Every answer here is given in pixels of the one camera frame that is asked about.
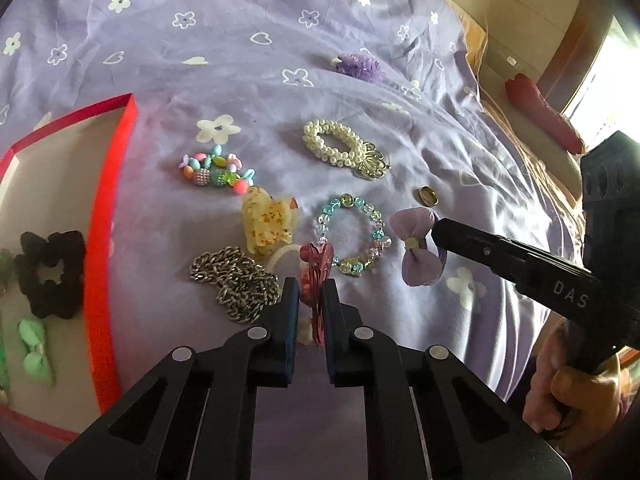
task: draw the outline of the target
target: human hand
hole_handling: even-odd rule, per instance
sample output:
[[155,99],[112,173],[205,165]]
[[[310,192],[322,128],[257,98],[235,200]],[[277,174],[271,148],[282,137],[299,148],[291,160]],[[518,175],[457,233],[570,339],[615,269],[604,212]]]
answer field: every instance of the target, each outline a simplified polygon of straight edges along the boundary
[[591,376],[566,366],[566,345],[562,328],[544,342],[536,359],[523,420],[536,433],[554,430],[561,415],[554,399],[575,413],[566,421],[568,428],[558,432],[557,447],[565,455],[576,453],[605,436],[618,419],[620,409],[620,361],[608,359],[602,373]]

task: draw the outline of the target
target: silver chain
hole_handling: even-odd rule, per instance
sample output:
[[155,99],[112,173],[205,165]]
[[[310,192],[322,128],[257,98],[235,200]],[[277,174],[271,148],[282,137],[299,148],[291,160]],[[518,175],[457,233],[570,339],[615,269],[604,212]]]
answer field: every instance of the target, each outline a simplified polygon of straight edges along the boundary
[[191,264],[194,282],[210,283],[220,290],[216,300],[226,306],[226,316],[237,323],[254,322],[262,309],[278,302],[278,277],[246,256],[240,247],[204,253]]

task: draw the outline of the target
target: lavender bow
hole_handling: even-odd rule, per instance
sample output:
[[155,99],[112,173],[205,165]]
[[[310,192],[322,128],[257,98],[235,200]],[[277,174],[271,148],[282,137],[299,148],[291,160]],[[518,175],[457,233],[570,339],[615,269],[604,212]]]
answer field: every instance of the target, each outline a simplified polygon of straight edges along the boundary
[[402,279],[409,286],[433,285],[447,263],[447,251],[438,248],[438,256],[426,247],[425,236],[439,220],[433,209],[414,207],[391,215],[389,225],[406,248],[402,259]]

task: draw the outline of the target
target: gold ring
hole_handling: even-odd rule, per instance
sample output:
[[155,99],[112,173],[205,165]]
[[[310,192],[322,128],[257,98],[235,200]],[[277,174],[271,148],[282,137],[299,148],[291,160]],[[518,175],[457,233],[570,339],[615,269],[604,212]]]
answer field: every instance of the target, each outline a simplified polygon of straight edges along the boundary
[[420,188],[418,198],[420,198],[420,202],[427,207],[433,207],[438,203],[436,192],[429,186],[422,186]]

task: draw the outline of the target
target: black scrunchie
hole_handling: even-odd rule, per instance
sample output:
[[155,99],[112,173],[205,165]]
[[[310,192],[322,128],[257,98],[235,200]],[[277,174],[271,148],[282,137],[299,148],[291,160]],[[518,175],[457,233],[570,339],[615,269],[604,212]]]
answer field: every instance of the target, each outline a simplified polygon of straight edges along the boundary
[[[47,240],[30,232],[22,233],[24,254],[14,258],[20,291],[31,305],[31,313],[40,319],[54,314],[71,319],[82,308],[84,285],[84,238],[80,231],[53,233]],[[40,284],[37,267],[55,267],[62,260],[60,283],[46,280]]]

